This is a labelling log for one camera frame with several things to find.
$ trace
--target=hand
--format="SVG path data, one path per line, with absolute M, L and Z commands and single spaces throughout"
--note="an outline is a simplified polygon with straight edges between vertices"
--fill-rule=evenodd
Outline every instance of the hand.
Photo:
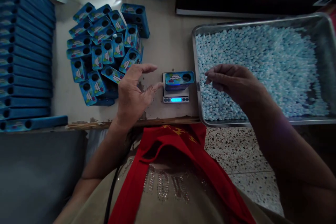
M 244 111 L 247 107 L 274 105 L 264 85 L 245 67 L 220 64 L 205 73 L 206 84 L 227 93 Z
M 117 117 L 114 119 L 118 127 L 124 130 L 131 129 L 153 101 L 156 91 L 163 86 L 163 82 L 159 82 L 148 87 L 145 92 L 141 92 L 137 87 L 142 74 L 154 72 L 157 68 L 152 64 L 134 64 L 120 81 L 119 106 Z

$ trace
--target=red garment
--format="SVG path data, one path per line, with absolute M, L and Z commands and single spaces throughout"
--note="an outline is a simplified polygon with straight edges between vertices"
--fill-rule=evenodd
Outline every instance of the red garment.
M 134 161 L 121 188 L 114 205 L 108 224 L 132 224 L 135 221 L 139 208 L 144 182 L 149 164 L 158 156 L 164 146 L 174 146 L 186 154 L 208 177 L 209 182 L 223 201 L 226 212 L 229 214 L 229 223 L 253 223 L 255 221 L 231 182 L 228 175 L 215 159 L 212 159 L 204 150 L 206 127 L 203 124 L 145 128 L 142 140 L 136 152 Z M 155 142 L 161 142 L 152 159 L 145 159 L 144 155 Z

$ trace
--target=digital scale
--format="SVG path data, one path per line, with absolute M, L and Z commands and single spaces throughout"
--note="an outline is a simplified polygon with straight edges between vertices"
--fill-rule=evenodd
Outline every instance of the digital scale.
M 162 74 L 162 80 L 165 82 L 166 73 Z M 188 103 L 189 87 L 184 90 L 167 91 L 166 85 L 163 86 L 163 103 Z

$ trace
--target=beige shirt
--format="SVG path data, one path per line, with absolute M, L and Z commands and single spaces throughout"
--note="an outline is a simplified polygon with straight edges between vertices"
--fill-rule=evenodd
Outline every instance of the beige shirt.
M 131 151 L 120 167 L 110 214 L 135 156 Z M 103 223 L 115 170 L 107 175 L 87 202 L 66 223 Z M 256 223 L 290 223 L 273 212 L 263 212 L 239 191 Z M 228 223 L 216 192 L 192 162 L 174 148 L 162 150 L 149 166 L 135 223 Z

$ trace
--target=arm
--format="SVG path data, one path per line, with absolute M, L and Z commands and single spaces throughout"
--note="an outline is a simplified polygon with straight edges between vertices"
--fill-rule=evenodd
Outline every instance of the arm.
M 122 161 L 131 144 L 126 141 L 128 131 L 150 105 L 156 91 L 163 86 L 163 83 L 157 83 L 142 93 L 137 87 L 139 78 L 143 73 L 153 72 L 156 69 L 157 67 L 151 64 L 133 65 L 119 83 L 117 115 L 106 137 L 85 167 L 70 201 L 55 220 L 55 224 L 63 224 L 65 220 L 74 218 L 102 179 L 116 169 Z
M 290 125 L 265 87 L 246 68 L 218 65 L 206 83 L 225 91 L 245 112 L 273 168 L 286 217 L 294 223 L 334 223 L 336 178 Z

